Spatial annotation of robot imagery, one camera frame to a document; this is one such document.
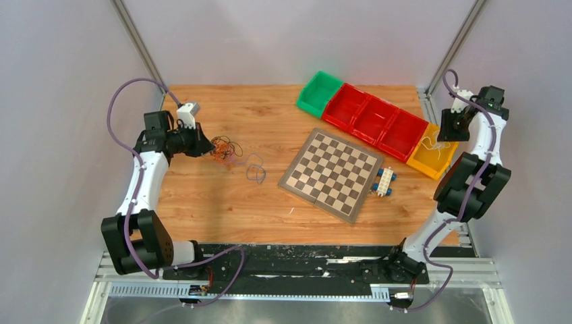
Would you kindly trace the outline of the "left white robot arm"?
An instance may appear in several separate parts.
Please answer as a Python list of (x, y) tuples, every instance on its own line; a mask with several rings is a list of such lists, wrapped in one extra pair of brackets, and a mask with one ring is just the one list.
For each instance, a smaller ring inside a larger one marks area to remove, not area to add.
[(176, 154), (201, 157), (214, 150), (196, 121), (198, 106), (144, 114), (145, 129), (134, 147), (134, 170), (127, 194), (115, 216), (102, 220), (109, 256), (120, 275), (180, 265), (189, 279), (199, 279), (206, 261), (195, 241), (175, 242), (156, 214), (163, 178)]

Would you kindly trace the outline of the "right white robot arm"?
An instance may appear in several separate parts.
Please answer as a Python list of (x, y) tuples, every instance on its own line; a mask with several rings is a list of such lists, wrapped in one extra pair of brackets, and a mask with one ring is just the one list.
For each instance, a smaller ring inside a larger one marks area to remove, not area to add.
[(490, 85), (474, 94), (455, 86), (449, 94), (454, 101), (442, 111), (438, 140), (467, 142), (468, 150), (442, 177), (431, 216), (384, 260), (381, 271), (393, 282), (410, 283), (420, 276), (442, 240), (461, 224), (483, 217), (511, 178), (500, 155), (509, 120), (504, 89)]

